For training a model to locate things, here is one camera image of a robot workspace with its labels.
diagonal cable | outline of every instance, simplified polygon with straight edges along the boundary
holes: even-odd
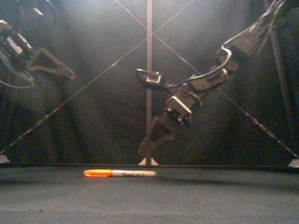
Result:
[[[143,24],[143,22],[138,19],[138,17],[134,15],[134,13],[127,9],[127,7],[118,1],[115,0],[116,3],[122,6],[122,8],[124,9],[124,11],[131,15],[131,17],[135,19],[135,21],[147,29],[146,25]],[[194,3],[195,0],[191,0],[184,7],[172,15],[172,17],[163,23],[163,25],[154,31],[152,35],[155,36],[155,38],[163,43],[163,45],[171,50],[171,52],[178,56],[178,58],[190,66],[190,68],[198,73],[200,74],[200,72],[198,71],[198,69],[192,66],[192,64],[183,58],[183,56],[164,43],[164,41],[155,35],[162,29],[163,27],[174,20],[174,18],[188,8],[188,6]]]

marker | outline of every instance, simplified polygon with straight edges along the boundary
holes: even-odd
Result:
[[[107,178],[107,177],[154,177],[155,171],[123,171],[123,170],[88,170],[83,172],[88,178]]]

black curtain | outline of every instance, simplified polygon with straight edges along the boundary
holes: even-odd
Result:
[[[146,136],[146,88],[135,70],[146,69],[147,1],[51,2],[56,26],[42,38],[27,38],[35,47],[46,47],[58,56],[78,77],[67,82],[36,73],[38,86],[27,90],[2,86],[2,148],[63,105],[6,152],[8,158],[15,162],[135,165],[142,160],[138,149]],[[2,0],[2,5],[0,19],[15,23],[15,1]],[[43,3],[40,8],[51,23],[52,11]],[[154,31],[163,41],[154,37],[154,70],[172,83],[195,74],[191,66],[207,72],[222,43],[265,11],[263,1],[254,0],[154,1]],[[298,10],[277,30],[298,128]],[[269,41],[261,55],[242,64],[219,89],[299,152],[290,137],[294,130],[287,125],[277,66]],[[2,72],[4,79],[11,76],[8,71]],[[154,116],[162,114],[167,96],[154,92]],[[192,113],[191,127],[154,152],[159,164],[287,165],[293,160],[290,152],[218,90],[210,92]]]

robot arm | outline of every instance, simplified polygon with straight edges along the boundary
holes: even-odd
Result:
[[[24,36],[4,20],[0,20],[0,59],[10,71],[31,83],[31,71],[58,74],[70,80],[75,78],[75,73],[52,53],[44,48],[35,50]]]
[[[152,120],[151,136],[147,136],[140,144],[139,154],[142,156],[151,152],[160,143],[174,140],[176,130],[188,125],[192,106],[214,88],[226,82],[253,53],[262,50],[277,19],[298,6],[299,1],[275,0],[261,19],[222,45],[216,54],[219,64],[206,74],[194,75],[179,84],[170,85],[163,74],[136,70],[138,79],[147,88],[166,90],[171,94],[166,101],[163,114]]]

cable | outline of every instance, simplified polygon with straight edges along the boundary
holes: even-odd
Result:
[[[199,79],[207,78],[208,76],[211,76],[212,74],[215,74],[229,63],[230,63],[230,59],[231,59],[231,50],[229,48],[225,47],[225,45],[222,46],[221,50],[223,50],[229,55],[227,55],[227,59],[226,61],[221,64],[221,66],[218,66],[214,70],[211,70],[208,73],[198,75],[198,76],[192,76],[190,79],[183,80],[182,82],[179,82],[178,84],[172,85],[174,88],[178,88],[180,85],[183,85],[187,82],[191,81],[196,81]]]
[[[282,9],[282,6],[285,5],[286,2],[282,2],[278,6],[277,6],[277,9],[275,9],[275,12],[274,12],[274,16],[273,16],[273,19],[270,21],[270,25],[269,25],[269,29],[267,29],[267,33],[266,33],[266,37],[263,39],[263,42],[262,42],[262,45],[261,47],[258,48],[258,51],[257,51],[257,55],[261,54],[265,46],[266,46],[266,43],[267,43],[267,39],[269,39],[269,36],[270,36],[270,33],[271,33],[271,29],[273,29],[273,26],[275,24],[275,21],[277,21],[277,17],[278,17],[278,12],[281,11]]]
[[[2,83],[3,85],[8,86],[10,88],[32,88],[32,87],[35,86],[35,83],[34,83],[31,86],[27,86],[27,87],[18,87],[18,86],[14,86],[14,85],[11,85],[11,84],[3,82],[2,80],[0,80],[0,83]]]

